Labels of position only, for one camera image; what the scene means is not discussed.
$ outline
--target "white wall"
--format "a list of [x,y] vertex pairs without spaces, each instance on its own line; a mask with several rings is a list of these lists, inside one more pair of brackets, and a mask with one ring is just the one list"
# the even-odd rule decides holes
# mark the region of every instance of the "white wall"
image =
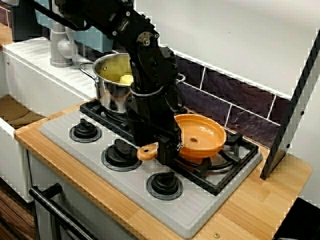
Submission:
[[307,104],[289,153],[309,163],[312,174],[300,197],[320,208],[320,79]]
[[137,0],[160,43],[291,97],[320,25],[318,0]]

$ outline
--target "tile backsplash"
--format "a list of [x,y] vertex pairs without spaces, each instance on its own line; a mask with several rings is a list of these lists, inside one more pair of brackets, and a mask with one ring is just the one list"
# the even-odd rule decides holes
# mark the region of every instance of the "tile backsplash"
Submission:
[[185,107],[271,148],[289,100],[177,56]]
[[8,27],[12,27],[12,18],[10,7],[2,2],[0,2],[0,23]]

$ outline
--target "gray stove panel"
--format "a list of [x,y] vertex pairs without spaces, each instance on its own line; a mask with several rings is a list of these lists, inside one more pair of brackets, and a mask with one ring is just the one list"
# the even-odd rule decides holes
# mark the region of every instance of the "gray stove panel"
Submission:
[[[69,130],[76,126],[81,118],[101,128],[102,137],[99,140],[79,143],[69,137]],[[185,239],[190,239],[197,233],[262,159],[259,152],[217,196],[176,173],[183,183],[183,193],[175,200],[164,201],[150,195],[146,182],[151,175],[170,172],[171,169],[155,159],[144,161],[140,167],[129,172],[118,172],[107,168],[101,162],[102,152],[116,139],[123,138],[83,113],[74,111],[46,122],[40,127],[40,132]],[[239,152],[243,157],[246,149],[241,148]],[[206,179],[216,184],[226,174],[226,172],[210,173]]]

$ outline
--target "wooden pan handle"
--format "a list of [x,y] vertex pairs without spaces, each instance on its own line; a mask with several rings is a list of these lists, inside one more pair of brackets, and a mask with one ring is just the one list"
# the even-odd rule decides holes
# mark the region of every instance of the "wooden pan handle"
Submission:
[[138,149],[136,156],[141,161],[150,161],[158,156],[159,145],[157,142],[142,146]]

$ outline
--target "metal screw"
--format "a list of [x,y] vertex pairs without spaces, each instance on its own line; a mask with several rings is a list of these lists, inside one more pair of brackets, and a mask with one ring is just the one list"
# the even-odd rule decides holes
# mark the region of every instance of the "metal screw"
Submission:
[[149,40],[144,40],[144,41],[143,41],[143,45],[149,46],[149,45],[150,45],[150,41],[149,41]]

